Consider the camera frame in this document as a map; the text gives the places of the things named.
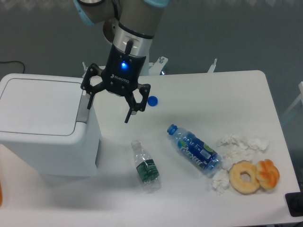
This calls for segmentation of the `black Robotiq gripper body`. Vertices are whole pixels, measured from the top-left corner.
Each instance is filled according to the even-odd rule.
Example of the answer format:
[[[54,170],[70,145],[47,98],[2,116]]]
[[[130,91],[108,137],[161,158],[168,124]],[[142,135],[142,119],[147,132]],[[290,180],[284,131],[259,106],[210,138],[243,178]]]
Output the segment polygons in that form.
[[[145,60],[145,57],[126,55],[112,46],[106,67],[101,73],[105,89],[119,96],[132,94],[138,88],[138,78]]]

